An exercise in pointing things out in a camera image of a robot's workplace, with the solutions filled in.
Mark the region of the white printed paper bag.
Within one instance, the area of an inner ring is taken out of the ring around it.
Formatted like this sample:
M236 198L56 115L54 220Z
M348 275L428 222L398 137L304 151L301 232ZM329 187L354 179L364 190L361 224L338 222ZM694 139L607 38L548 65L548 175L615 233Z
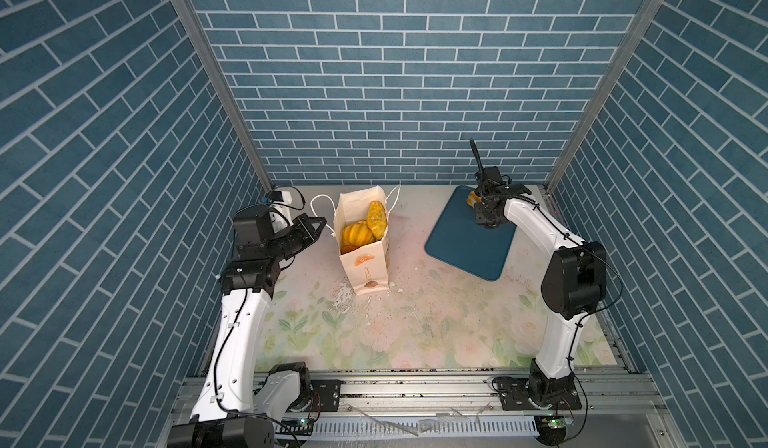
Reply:
M333 219L328 223L328 229L335 239L338 248L338 258L346 273L353 291L357 295L373 294L390 289L389 276L389 232L390 214L392 208L388 202L398 202L400 187L397 186L386 193L381 186L350 191L340 194L336 203L327 194L318 194L310 200L310 210L317 216L315 204L317 200L327 199L333 209ZM382 240L367 244L358 250L342 254L340 252L342 232L346 226L364 220L370 203L374 200L382 202L387 211L388 228Z

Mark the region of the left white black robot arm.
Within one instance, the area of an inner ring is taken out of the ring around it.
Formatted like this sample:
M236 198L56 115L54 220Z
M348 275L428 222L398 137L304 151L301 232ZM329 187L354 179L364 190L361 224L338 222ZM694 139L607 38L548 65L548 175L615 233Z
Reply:
M272 447L276 431L294 433L282 418L312 399L305 363L277 365L254 388L257 338L274 298L281 264L310 248L327 221L289 216L278 202L260 203L233 218L233 255L218 278L221 317L211 365L187 423L175 425L170 447Z

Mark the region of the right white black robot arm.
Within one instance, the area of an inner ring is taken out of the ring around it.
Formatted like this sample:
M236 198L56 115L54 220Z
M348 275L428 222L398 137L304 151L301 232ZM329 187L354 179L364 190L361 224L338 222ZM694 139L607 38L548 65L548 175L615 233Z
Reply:
M548 408L575 392L573 357L580 331L607 293L606 250L557 221L532 192L511 184L496 166L478 166L468 197L476 223L496 228L511 222L549 257L540 292L550 310L543 345L531 362L528 397Z

